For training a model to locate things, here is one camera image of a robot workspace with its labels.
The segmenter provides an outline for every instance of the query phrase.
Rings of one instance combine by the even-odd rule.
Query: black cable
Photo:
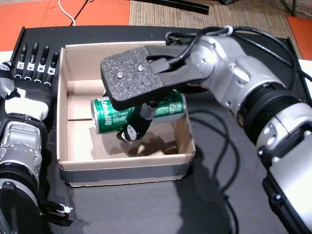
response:
[[[234,221],[234,226],[235,226],[235,232],[233,234],[239,234],[239,223],[238,223],[238,218],[237,215],[235,213],[235,210],[233,208],[233,206],[231,205],[230,201],[229,201],[229,196],[227,195],[223,195],[223,198],[229,208],[229,211],[232,215],[233,221]]]
[[[189,115],[193,115],[193,114],[198,114],[198,113],[205,113],[205,114],[209,114],[209,115],[212,115],[213,117],[215,117],[217,120],[219,120],[219,122],[222,124],[222,127],[225,131],[225,135],[227,137],[225,137],[225,142],[224,142],[224,146],[220,152],[220,155],[219,157],[217,158],[215,164],[214,164],[214,167],[213,167],[213,178],[216,179],[217,178],[217,173],[218,173],[218,170],[219,170],[219,166],[221,164],[221,161],[223,160],[224,156],[225,156],[225,153],[229,147],[229,135],[230,135],[230,132],[229,132],[229,129],[228,127],[226,126],[224,120],[218,116],[217,114],[213,113],[212,111],[208,111],[208,110],[198,110],[198,111],[190,111],[188,112]]]
[[[292,60],[292,77],[291,77],[291,82],[288,86],[289,90],[293,90],[296,81],[297,81],[297,69],[298,69],[298,65],[296,62],[296,59],[293,55],[293,53],[290,51],[290,49],[287,47],[287,45],[285,45],[283,42],[281,42],[279,39],[277,39],[276,37],[272,36],[271,34],[268,34],[266,32],[263,32],[259,29],[256,28],[250,28],[250,27],[233,27],[233,31],[237,32],[237,31],[246,31],[246,32],[252,32],[252,33],[257,33],[263,36],[266,36],[267,38],[269,38],[270,40],[276,42],[278,45],[280,45],[289,55],[289,57]]]
[[[194,113],[200,113],[200,112],[207,112],[210,114],[209,111],[193,111],[193,112],[190,112],[190,114],[194,114]],[[217,117],[218,120],[221,120],[220,122],[222,123],[223,126],[225,126],[225,129],[227,129],[225,123],[223,122],[223,120],[216,114],[213,114],[214,117]],[[225,190],[227,190],[233,183],[233,181],[235,180],[235,178],[237,177],[238,175],[238,171],[239,171],[239,166],[240,166],[240,157],[239,157],[239,153],[238,153],[238,149],[236,148],[236,146],[234,145],[234,143],[232,142],[232,140],[229,139],[229,135],[223,133],[221,130],[219,130],[218,128],[210,125],[209,123],[205,122],[205,121],[202,121],[201,119],[198,119],[198,118],[195,118],[195,117],[190,117],[191,120],[194,120],[210,129],[212,129],[213,131],[215,131],[216,133],[218,133],[219,135],[223,136],[227,141],[228,143],[231,144],[232,148],[233,148],[233,151],[234,151],[234,155],[235,155],[235,159],[236,159],[236,165],[235,165],[235,170],[230,178],[230,180],[228,181],[228,183],[226,183],[225,186],[223,186],[221,188],[221,192],[223,193],[223,198],[225,200],[225,203],[227,204],[228,208],[229,208],[229,211],[232,215],[232,218],[233,218],[233,221],[234,221],[234,233],[233,234],[239,234],[239,222],[238,222],[238,218],[237,218],[237,215],[235,213],[235,210],[233,208],[233,206],[231,205],[230,201],[229,201],[229,196],[227,196],[226,194],[224,194]]]
[[[196,117],[190,117],[191,120],[194,120],[210,129],[212,129],[213,131],[215,131],[216,133],[218,133],[219,135],[223,136],[224,138],[228,138],[228,136],[225,135],[225,133],[223,133],[221,130],[219,130],[218,128],[212,126],[211,124],[205,122],[205,121],[202,121],[201,119],[198,119]],[[233,174],[231,175],[230,179],[228,180],[228,182],[221,188],[221,192],[224,192],[226,191],[232,184],[233,182],[235,181],[237,175],[238,175],[238,171],[239,171],[239,167],[240,167],[240,156],[239,156],[239,152],[238,152],[238,149],[237,147],[234,145],[234,143],[232,142],[231,139],[229,139],[229,144],[232,146],[232,149],[234,151],[234,156],[235,156],[235,168],[234,168],[234,172]]]
[[[281,56],[277,55],[276,53],[274,53],[273,51],[269,50],[268,48],[264,47],[263,45],[260,45],[259,43],[255,42],[254,40],[250,40],[248,38],[242,37],[236,33],[232,34],[233,37],[239,38],[255,47],[258,47],[259,49],[263,50],[264,52],[268,53],[269,55],[273,56],[274,58],[276,58],[277,60],[279,60],[280,62],[282,62],[283,64],[292,67],[293,65],[286,61],[285,59],[283,59]],[[305,78],[307,78],[309,81],[312,82],[312,77],[310,75],[308,75],[307,73],[305,73],[304,71],[301,70],[300,67],[297,68],[297,72],[303,76],[305,76]]]
[[[176,41],[177,38],[194,38],[196,36],[196,33],[172,33],[168,32],[166,34],[166,42],[172,43]]]
[[[80,10],[78,11],[78,13],[75,15],[74,20],[77,19],[77,17],[80,15],[81,11],[84,9],[84,7],[86,6],[86,4],[88,3],[89,0],[85,0],[84,4],[82,5],[82,7],[80,8]]]
[[[196,46],[198,40],[203,35],[215,36],[215,35],[219,35],[219,34],[225,34],[228,31],[229,31],[228,28],[220,28],[220,27],[207,27],[207,28],[201,29],[196,34],[196,36],[194,37],[192,42],[189,44],[189,46],[186,47],[186,49],[178,57],[175,57],[175,58],[168,60],[168,63],[172,66],[172,65],[175,65],[177,63],[184,61],[190,55],[191,51]]]
[[[39,201],[39,208],[41,214],[49,219],[66,221],[69,218],[68,213],[60,214],[59,212],[64,210],[64,207],[52,201]]]

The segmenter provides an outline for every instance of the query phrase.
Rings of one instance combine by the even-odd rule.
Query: robotic hand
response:
[[[188,47],[150,45],[104,59],[107,95],[123,110],[173,89],[208,87],[255,144],[268,172],[263,186],[273,211],[290,233],[311,233],[312,109],[261,61],[247,56],[228,36],[232,32],[210,28],[193,35]]]
[[[0,233],[43,233],[37,195],[48,137],[42,121],[51,106],[52,87],[13,78],[11,66],[0,64],[6,112],[0,123]]]

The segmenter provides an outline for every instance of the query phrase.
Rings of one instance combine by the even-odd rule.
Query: screw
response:
[[[226,101],[226,104],[230,107],[233,107],[233,103],[231,101]]]
[[[276,135],[271,136],[267,141],[267,145],[272,145],[275,139],[276,139]]]
[[[122,73],[122,72],[118,72],[118,73],[117,73],[117,77],[118,77],[119,79],[121,79],[121,78],[123,77],[123,73]]]
[[[138,70],[139,72],[141,72],[141,71],[144,70],[144,68],[142,67],[142,65],[139,65],[139,66],[137,67],[137,70]]]
[[[266,128],[264,129],[264,132],[263,132],[263,133],[264,133],[264,134],[268,134],[272,128],[273,128],[273,125],[270,124],[268,127],[266,127]]]

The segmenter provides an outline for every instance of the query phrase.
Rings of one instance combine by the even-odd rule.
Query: cardboard box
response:
[[[189,118],[153,125],[138,141],[116,133],[96,135],[90,101],[102,96],[103,58],[154,42],[67,45],[60,55],[57,157],[62,178],[73,187],[181,179],[195,154]]]

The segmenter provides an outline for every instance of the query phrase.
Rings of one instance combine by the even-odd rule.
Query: black metal bar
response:
[[[193,3],[183,0],[137,0],[148,3],[154,3],[163,6],[174,7],[182,10],[193,11],[201,14],[207,15],[209,12],[209,6]]]
[[[297,0],[292,0],[292,16],[296,16]]]
[[[220,0],[221,3],[223,3],[224,5],[230,5],[233,2],[236,2],[239,0]]]
[[[11,59],[10,59],[11,62],[15,62],[15,61],[16,61],[16,58],[15,58],[15,57],[16,57],[16,53],[17,53],[17,51],[18,51],[18,49],[19,49],[20,41],[21,41],[21,38],[22,38],[22,36],[23,36],[23,34],[24,34],[24,31],[25,31],[25,26],[23,26],[23,27],[21,28],[21,30],[20,30],[18,40],[16,41],[16,44],[15,44],[15,46],[14,46],[13,53],[12,53],[12,55],[11,55]]]

